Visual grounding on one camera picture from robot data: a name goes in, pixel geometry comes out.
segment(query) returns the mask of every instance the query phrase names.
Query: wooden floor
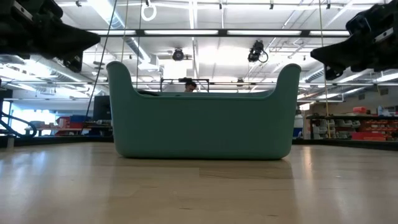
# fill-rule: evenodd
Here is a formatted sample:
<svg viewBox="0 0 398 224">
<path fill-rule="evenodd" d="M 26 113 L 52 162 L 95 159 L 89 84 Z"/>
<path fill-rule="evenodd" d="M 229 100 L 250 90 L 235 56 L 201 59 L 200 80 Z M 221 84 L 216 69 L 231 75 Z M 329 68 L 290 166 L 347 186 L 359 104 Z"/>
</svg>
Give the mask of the wooden floor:
<svg viewBox="0 0 398 224">
<path fill-rule="evenodd" d="M 0 152 L 0 223 L 398 223 L 398 152 L 293 146 L 283 161 L 119 157 L 113 144 Z"/>
</svg>

